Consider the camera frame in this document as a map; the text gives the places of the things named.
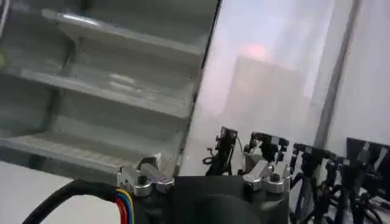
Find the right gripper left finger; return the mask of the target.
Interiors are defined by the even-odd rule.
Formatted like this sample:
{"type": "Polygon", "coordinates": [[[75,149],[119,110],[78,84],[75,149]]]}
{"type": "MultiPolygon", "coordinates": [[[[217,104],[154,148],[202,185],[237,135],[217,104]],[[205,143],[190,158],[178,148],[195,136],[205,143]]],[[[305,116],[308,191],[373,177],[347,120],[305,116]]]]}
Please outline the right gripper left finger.
{"type": "Polygon", "coordinates": [[[148,197],[154,191],[168,194],[175,186],[175,179],[162,171],[162,165],[162,156],[158,153],[133,165],[121,166],[117,172],[117,185],[136,197],[148,197]]]}

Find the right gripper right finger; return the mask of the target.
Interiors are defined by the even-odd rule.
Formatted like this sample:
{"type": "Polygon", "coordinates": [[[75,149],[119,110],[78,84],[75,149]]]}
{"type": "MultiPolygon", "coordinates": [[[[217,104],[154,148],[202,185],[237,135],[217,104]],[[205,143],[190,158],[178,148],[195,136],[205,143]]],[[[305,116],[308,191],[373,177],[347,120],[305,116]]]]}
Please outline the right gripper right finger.
{"type": "Polygon", "coordinates": [[[266,190],[272,194],[282,194],[290,190],[290,167],[286,162],[272,165],[265,160],[259,160],[254,168],[243,175],[243,180],[252,192],[266,190]]]}

